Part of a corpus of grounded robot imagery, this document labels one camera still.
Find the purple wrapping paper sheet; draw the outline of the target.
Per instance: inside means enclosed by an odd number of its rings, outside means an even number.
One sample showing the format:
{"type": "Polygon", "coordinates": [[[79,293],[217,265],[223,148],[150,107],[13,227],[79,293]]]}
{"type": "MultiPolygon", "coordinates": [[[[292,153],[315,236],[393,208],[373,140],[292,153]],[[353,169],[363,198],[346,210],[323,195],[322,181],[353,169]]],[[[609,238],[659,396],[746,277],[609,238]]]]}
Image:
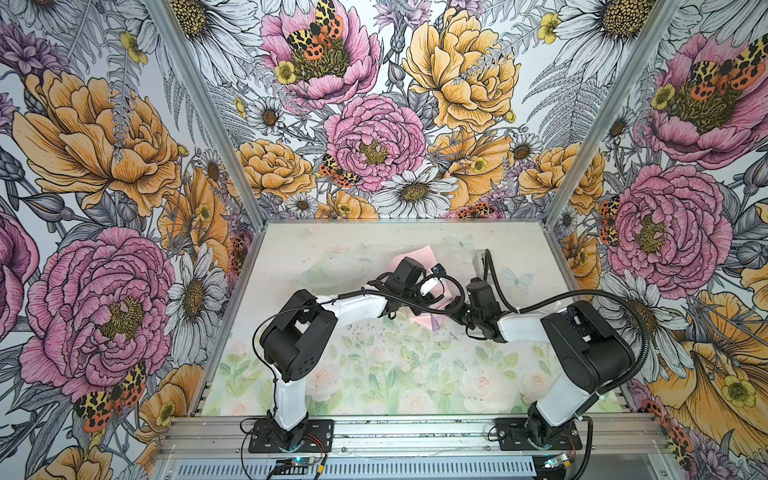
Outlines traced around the purple wrapping paper sheet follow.
{"type": "Polygon", "coordinates": [[[429,331],[438,331],[445,320],[443,314],[426,309],[442,309],[453,294],[438,274],[444,269],[429,246],[400,254],[388,265],[390,274],[383,280],[387,293],[396,297],[388,307],[398,306],[406,318],[429,331]]]}

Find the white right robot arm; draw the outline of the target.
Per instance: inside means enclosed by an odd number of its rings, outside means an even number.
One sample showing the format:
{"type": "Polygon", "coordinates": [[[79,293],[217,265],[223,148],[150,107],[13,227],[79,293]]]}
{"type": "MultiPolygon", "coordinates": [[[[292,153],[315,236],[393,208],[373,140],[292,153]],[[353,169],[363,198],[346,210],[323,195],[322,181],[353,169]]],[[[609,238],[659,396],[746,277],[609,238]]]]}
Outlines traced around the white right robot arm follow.
{"type": "Polygon", "coordinates": [[[634,376],[647,358],[648,339],[641,339],[636,352],[587,296],[610,299],[635,312],[624,299],[595,289],[564,292],[518,310],[502,309],[493,288],[479,278],[448,304],[450,317],[468,330],[479,330],[484,340],[541,342],[554,351],[561,374],[527,413],[526,428],[535,442],[559,433],[600,396],[634,376]]]}

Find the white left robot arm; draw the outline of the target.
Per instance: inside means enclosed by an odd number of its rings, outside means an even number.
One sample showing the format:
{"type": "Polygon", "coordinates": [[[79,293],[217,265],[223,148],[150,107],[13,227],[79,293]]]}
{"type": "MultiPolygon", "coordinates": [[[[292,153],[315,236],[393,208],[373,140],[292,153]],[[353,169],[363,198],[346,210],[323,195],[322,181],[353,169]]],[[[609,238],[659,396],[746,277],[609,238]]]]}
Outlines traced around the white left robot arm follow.
{"type": "Polygon", "coordinates": [[[253,338],[254,352],[273,374],[273,407],[267,415],[283,434],[306,428],[305,378],[320,362],[338,327],[391,317],[403,307],[419,315],[444,314],[453,280],[441,264],[427,268],[404,257],[358,290],[316,296],[298,290],[253,338]]]}

